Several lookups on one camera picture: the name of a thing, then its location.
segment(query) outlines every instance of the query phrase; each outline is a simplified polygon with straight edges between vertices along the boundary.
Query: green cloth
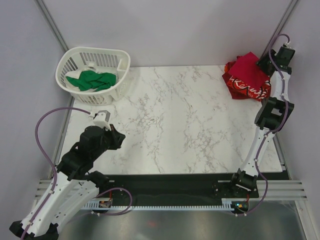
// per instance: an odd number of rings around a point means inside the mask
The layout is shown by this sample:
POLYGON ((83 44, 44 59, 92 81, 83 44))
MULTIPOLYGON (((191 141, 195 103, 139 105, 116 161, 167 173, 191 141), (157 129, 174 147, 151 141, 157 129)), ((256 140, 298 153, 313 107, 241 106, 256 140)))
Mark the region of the green cloth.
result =
POLYGON ((116 78, 116 75, 109 72, 96 73, 91 70, 82 71, 79 79, 66 77, 69 83, 78 87, 80 91, 96 89, 95 92, 111 88, 116 84, 116 78))

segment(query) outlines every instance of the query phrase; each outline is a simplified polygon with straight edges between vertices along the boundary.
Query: laundry basket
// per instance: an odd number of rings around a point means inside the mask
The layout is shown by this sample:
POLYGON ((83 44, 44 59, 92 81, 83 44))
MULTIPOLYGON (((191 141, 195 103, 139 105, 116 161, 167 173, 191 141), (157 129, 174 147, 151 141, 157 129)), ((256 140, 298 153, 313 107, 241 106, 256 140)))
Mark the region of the laundry basket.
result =
POLYGON ((55 80, 63 90, 69 92, 82 103, 93 106, 108 105, 113 100, 119 100, 127 93, 130 86, 129 68, 130 56, 125 51, 75 47, 67 51, 61 58, 55 71, 55 80), (80 91, 78 87, 70 84, 65 77, 66 73, 76 70, 115 74, 116 84, 101 91, 95 91, 94 89, 80 91))

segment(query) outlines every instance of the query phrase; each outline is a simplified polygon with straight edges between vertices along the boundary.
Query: marble table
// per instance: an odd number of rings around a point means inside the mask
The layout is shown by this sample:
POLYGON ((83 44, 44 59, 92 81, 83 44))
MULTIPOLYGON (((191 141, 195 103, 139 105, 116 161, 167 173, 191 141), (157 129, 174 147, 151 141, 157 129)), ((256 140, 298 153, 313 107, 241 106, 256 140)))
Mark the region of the marble table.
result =
MULTIPOLYGON (((122 148, 107 151, 91 171, 103 174, 233 173, 246 158, 261 104, 234 100, 222 79, 223 66, 134 67, 127 95, 106 106, 78 101, 74 107, 111 112, 110 123, 126 135, 122 148)), ((72 111, 62 153, 93 125, 72 111)), ((281 172, 273 142, 260 165, 281 172)))

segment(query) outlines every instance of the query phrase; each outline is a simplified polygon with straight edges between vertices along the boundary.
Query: gray wall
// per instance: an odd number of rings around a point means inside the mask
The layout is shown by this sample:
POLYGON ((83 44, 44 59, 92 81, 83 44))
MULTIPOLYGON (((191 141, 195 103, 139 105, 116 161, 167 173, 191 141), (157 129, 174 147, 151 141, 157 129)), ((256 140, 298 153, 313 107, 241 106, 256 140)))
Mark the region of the gray wall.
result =
POLYGON ((302 180, 320 226, 320 1, 303 0, 283 33, 296 50, 292 61, 289 98, 294 111, 279 133, 293 175, 302 180))
POLYGON ((259 56, 290 0, 44 0, 70 48, 122 49, 133 67, 259 56))
MULTIPOLYGON (((69 95, 55 82, 63 55, 32 0, 2 1, 0 8, 0 234, 31 210, 37 186, 49 172, 35 141, 35 126, 47 111, 66 106, 69 95)), ((43 121, 40 141, 53 155, 64 113, 43 121)))

